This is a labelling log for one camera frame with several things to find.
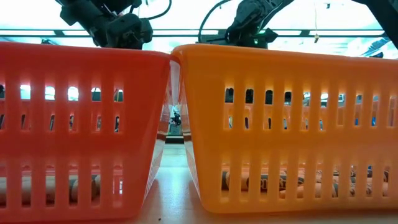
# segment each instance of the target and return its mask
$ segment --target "object inside basket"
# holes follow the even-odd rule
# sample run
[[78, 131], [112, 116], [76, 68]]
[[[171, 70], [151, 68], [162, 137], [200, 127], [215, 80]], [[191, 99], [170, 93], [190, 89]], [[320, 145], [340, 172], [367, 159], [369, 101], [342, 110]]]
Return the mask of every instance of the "object inside basket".
[[[5, 167], [0, 166], [0, 208], [6, 207], [7, 205], [7, 177], [5, 175]], [[55, 203], [55, 169], [52, 166], [48, 166], [45, 172], [45, 201], [47, 206], [53, 206]], [[78, 202], [78, 170], [76, 167], [70, 167], [69, 178], [68, 178], [68, 192], [69, 192], [69, 204], [76, 205]], [[114, 192], [118, 195], [122, 194], [122, 169], [119, 166], [114, 167]], [[30, 167], [22, 168], [22, 205], [30, 206], [31, 200], [31, 189], [32, 189], [32, 172]], [[99, 204], [100, 192], [101, 192], [101, 175], [98, 166], [93, 166], [91, 170], [91, 189], [84, 189], [85, 192], [91, 194], [91, 202], [93, 205]]]
[[[366, 174], [366, 195], [370, 197], [372, 195], [372, 184], [373, 184], [373, 168], [371, 166], [368, 167]], [[261, 184], [260, 184], [260, 191], [261, 194], [266, 194], [268, 190], [268, 173], [269, 168], [266, 164], [262, 166], [261, 169]], [[321, 197], [321, 190], [322, 190], [322, 175], [323, 171], [320, 169], [316, 170], [315, 175], [315, 197]], [[383, 185], [382, 185], [382, 195], [383, 197], [387, 197], [387, 190], [388, 190], [388, 181], [389, 181], [389, 167], [384, 168], [383, 172]], [[279, 172], [279, 197], [285, 198], [286, 195], [286, 183], [287, 183], [287, 176], [288, 170], [286, 166], [280, 167]], [[349, 174], [350, 186], [349, 186], [349, 196], [355, 196], [356, 190], [356, 177], [357, 177], [357, 167], [351, 166], [351, 172]], [[222, 183], [221, 189], [222, 191], [229, 190], [229, 166], [223, 166], [222, 168]], [[333, 169], [333, 187], [332, 187], [332, 197], [338, 197], [338, 186], [339, 186], [339, 179], [340, 179], [340, 171], [339, 167], [334, 167]], [[298, 175], [297, 175], [297, 198], [303, 198], [305, 187], [305, 168], [299, 167], [298, 168]], [[241, 191], [247, 192], [249, 190], [249, 166], [242, 167], [241, 173]]]

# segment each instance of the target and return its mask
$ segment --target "plastic basket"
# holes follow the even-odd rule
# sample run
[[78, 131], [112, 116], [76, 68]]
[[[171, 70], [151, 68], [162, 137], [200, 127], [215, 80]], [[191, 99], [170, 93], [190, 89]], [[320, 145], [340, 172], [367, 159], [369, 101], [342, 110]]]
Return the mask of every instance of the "plastic basket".
[[0, 52], [0, 222], [137, 214], [162, 158], [177, 62], [4, 42]]
[[398, 62], [214, 45], [172, 55], [207, 210], [398, 208]]

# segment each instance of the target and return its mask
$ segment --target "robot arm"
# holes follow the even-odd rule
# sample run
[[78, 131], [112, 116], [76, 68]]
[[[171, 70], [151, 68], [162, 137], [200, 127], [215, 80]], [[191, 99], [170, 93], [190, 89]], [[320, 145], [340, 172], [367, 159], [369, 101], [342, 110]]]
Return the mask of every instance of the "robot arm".
[[[216, 6], [220, 6], [230, 0], [221, 1]], [[398, 48], [398, 9], [395, 9], [393, 2], [395, 0], [353, 0], [367, 5], [374, 17], [380, 23], [381, 27], [391, 39], [392, 43]], [[231, 26], [226, 30], [223, 40], [227, 45], [236, 45], [243, 47], [267, 48], [267, 43], [275, 40], [277, 34], [270, 29], [266, 30], [264, 35], [259, 34], [267, 23], [284, 7], [288, 6], [293, 0], [242, 0], [236, 11], [236, 17]], [[202, 22], [200, 31], [204, 22], [210, 13], [216, 7], [211, 9], [209, 14]], [[262, 39], [264, 43], [256, 44]], [[220, 39], [208, 40], [207, 42], [216, 42], [220, 44]]]
[[118, 16], [141, 0], [57, 0], [62, 5], [60, 17], [70, 26], [79, 22], [100, 47], [142, 49], [152, 40], [152, 27], [148, 18], [140, 19], [129, 13]]
[[226, 30], [225, 39], [239, 45], [241, 39], [253, 38], [277, 12], [292, 1], [243, 0], [239, 3], [232, 25]]

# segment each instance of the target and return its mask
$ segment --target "table surface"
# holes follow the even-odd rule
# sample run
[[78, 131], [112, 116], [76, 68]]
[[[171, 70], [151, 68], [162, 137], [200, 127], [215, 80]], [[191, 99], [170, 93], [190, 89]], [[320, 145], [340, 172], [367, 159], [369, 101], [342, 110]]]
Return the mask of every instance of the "table surface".
[[213, 214], [200, 203], [184, 146], [167, 144], [160, 169], [138, 217], [73, 223], [398, 223], [398, 211]]

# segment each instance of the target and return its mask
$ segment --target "cardboard tube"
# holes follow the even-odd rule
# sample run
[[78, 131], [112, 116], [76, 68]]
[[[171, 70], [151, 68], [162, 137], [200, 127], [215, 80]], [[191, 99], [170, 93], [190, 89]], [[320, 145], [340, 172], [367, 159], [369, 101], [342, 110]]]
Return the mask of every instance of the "cardboard tube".
[[[30, 203], [30, 191], [32, 187], [31, 177], [22, 177], [22, 203]], [[0, 205], [6, 204], [7, 179], [0, 177]], [[95, 198], [98, 194], [96, 182], [91, 180], [91, 198]], [[47, 203], [55, 201], [55, 176], [45, 177], [45, 198]], [[78, 200], [78, 176], [69, 176], [69, 201], [77, 202]]]
[[[332, 191], [332, 197], [337, 197], [338, 196], [338, 184], [333, 184], [333, 191]], [[321, 183], [316, 183], [315, 184], [315, 197], [321, 197], [321, 190], [322, 190], [322, 184]], [[282, 190], [279, 192], [279, 197], [280, 198], [285, 198], [286, 197], [286, 190]], [[304, 198], [304, 185], [298, 186], [297, 187], [297, 198]]]
[[[287, 180], [286, 173], [284, 171], [281, 171], [280, 172], [280, 176], [279, 176], [279, 190], [285, 190], [286, 189], [286, 180]], [[261, 192], [267, 192], [268, 174], [261, 174], [260, 181], [261, 181], [260, 191]], [[298, 177], [297, 185], [302, 185], [303, 183], [304, 183], [304, 178]], [[223, 171], [223, 173], [222, 173], [221, 189], [222, 190], [228, 190], [229, 189], [229, 171]], [[242, 173], [242, 176], [241, 176], [241, 190], [243, 190], [243, 191], [249, 190], [249, 173], [248, 172], [243, 172]]]

